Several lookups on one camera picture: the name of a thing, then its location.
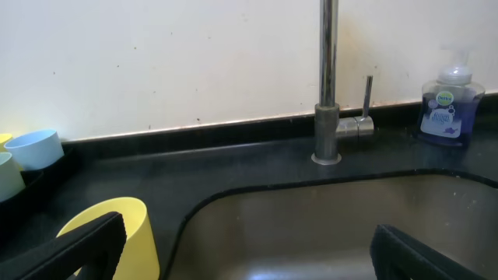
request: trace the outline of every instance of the soap bottle label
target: soap bottle label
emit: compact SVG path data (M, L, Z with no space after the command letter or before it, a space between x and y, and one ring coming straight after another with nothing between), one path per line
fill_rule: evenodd
M429 100L427 112L423 115L420 130L447 138L460 136L461 120L455 120L456 110L451 105L454 96L448 91L442 91L436 95L435 100Z

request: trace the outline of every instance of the wall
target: wall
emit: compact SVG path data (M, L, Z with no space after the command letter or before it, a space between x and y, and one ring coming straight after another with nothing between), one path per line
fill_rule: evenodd
M498 89L496 0L342 0L338 95L420 99L469 40L475 81ZM310 113L319 0L0 1L0 131L66 140Z

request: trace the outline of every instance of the soap bottle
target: soap bottle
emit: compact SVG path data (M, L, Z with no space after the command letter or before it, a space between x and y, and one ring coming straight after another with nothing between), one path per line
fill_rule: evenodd
M484 87L472 82L468 50L454 51L437 80L422 87L422 109L416 137L439 145L466 147L470 143L477 106Z

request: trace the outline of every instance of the countertop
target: countertop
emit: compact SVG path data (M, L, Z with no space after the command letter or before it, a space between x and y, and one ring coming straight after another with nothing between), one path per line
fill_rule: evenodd
M476 125L466 150L421 142L407 128L381 128L368 141L340 142L342 161L337 166L311 161L313 138L96 161L61 186L51 203L0 250L0 261L54 238L85 208L121 196L146 203L163 276L185 219L213 195L223 196L235 189L313 185L386 173L467 173L495 187L497 118Z

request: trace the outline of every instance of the sink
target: sink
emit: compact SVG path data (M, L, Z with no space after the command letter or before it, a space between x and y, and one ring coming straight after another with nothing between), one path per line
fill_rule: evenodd
M498 190L414 175L215 200L185 226L168 279L374 280L369 245L381 223L498 278Z

